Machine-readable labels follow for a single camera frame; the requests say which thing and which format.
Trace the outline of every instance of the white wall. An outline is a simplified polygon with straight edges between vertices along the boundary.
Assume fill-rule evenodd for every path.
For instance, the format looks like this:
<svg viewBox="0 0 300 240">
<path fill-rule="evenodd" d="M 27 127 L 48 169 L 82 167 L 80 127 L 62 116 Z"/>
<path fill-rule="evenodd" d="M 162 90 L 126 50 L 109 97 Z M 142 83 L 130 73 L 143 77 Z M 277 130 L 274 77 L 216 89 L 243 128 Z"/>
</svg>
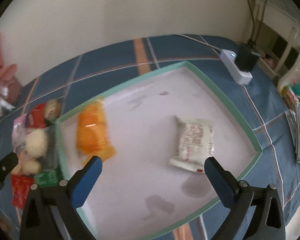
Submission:
<svg viewBox="0 0 300 240">
<path fill-rule="evenodd" d="M 14 0 L 0 19 L 6 64 L 27 84 L 84 52 L 172 33 L 241 41 L 246 0 Z"/>
</svg>

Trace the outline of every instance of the white power strip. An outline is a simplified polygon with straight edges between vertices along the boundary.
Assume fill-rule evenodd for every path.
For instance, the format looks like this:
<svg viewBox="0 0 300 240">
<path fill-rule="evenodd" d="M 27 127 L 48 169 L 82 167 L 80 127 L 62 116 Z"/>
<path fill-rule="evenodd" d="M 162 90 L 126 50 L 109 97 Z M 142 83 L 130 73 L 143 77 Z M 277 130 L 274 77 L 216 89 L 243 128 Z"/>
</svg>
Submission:
<svg viewBox="0 0 300 240">
<path fill-rule="evenodd" d="M 244 72 L 238 69 L 238 67 L 234 63 L 236 56 L 237 55 L 233 51 L 222 49 L 220 59 L 223 64 L 225 64 L 235 82 L 241 85 L 248 85 L 252 79 L 252 75 L 250 72 Z"/>
</svg>

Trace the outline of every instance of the white snack packet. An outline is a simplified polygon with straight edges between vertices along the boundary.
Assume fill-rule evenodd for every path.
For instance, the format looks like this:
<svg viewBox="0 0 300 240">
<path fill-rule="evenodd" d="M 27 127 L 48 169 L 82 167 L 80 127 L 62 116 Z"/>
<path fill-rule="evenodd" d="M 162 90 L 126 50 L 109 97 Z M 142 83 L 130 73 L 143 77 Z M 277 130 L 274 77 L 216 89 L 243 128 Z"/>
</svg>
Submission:
<svg viewBox="0 0 300 240">
<path fill-rule="evenodd" d="M 180 139 L 178 154 L 170 164 L 192 172 L 204 172 L 205 160 L 213 156 L 213 122 L 203 119 L 177 117 Z"/>
</svg>

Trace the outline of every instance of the stain on tray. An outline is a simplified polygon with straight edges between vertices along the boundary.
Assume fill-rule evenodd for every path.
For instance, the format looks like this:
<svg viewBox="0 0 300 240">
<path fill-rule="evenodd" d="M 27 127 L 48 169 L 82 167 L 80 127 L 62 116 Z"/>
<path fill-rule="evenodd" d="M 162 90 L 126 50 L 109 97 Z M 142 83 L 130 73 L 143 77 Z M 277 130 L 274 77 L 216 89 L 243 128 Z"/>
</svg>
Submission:
<svg viewBox="0 0 300 240">
<path fill-rule="evenodd" d="M 146 97 L 147 96 L 141 96 L 141 97 L 138 97 L 136 99 L 133 99 L 133 100 L 129 101 L 128 104 L 134 104 L 134 106 L 129 111 L 135 110 L 136 108 L 138 108 L 139 106 L 141 106 L 143 100 Z"/>
<path fill-rule="evenodd" d="M 149 215 L 144 217 L 143 221 L 154 218 L 158 211 L 164 212 L 169 215 L 175 212 L 175 204 L 165 200 L 159 195 L 151 195 L 145 198 L 145 202 L 149 211 Z"/>
<path fill-rule="evenodd" d="M 199 92 L 197 92 L 197 93 L 195 93 L 195 94 L 192 94 L 195 98 L 199 98 L 199 96 L 200 96 L 200 93 Z"/>
<path fill-rule="evenodd" d="M 161 92 L 159 95 L 160 95 L 160 96 L 167 96 L 168 94 L 169 94 L 168 91 L 163 91 L 163 92 Z"/>
<path fill-rule="evenodd" d="M 212 185 L 204 173 L 194 173 L 190 175 L 184 183 L 182 183 L 181 189 L 188 197 L 202 198 L 210 190 L 212 190 Z"/>
</svg>

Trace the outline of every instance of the bed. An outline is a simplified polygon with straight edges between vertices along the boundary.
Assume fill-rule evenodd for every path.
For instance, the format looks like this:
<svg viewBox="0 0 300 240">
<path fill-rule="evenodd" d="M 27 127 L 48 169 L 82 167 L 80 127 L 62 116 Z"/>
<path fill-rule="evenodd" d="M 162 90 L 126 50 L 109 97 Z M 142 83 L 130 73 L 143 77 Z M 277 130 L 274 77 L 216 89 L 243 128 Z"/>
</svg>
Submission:
<svg viewBox="0 0 300 240">
<path fill-rule="evenodd" d="M 215 36 L 189 35 L 221 49 L 237 52 L 237 44 Z M 13 120 L 37 104 L 63 97 L 63 113 L 67 113 L 89 98 L 144 73 L 164 68 L 180 61 L 189 61 L 207 75 L 233 102 L 254 131 L 262 154 L 245 176 L 252 186 L 277 186 L 285 224 L 300 206 L 300 166 L 295 163 L 294 147 L 283 103 L 270 78 L 256 66 L 249 85 L 234 82 L 219 55 L 213 49 L 183 37 L 169 35 L 125 41 L 100 48 L 47 71 L 23 88 L 16 109 L 0 119 L 0 159 L 11 152 Z M 10 235 L 18 239 L 22 211 L 11 205 L 10 179 L 0 192 L 0 215 L 11 224 Z M 181 228 L 159 236 L 160 240 L 210 239 L 218 230 L 229 210 L 216 201 L 203 214 Z M 242 239 L 252 217 L 250 208 L 237 235 Z"/>
</svg>

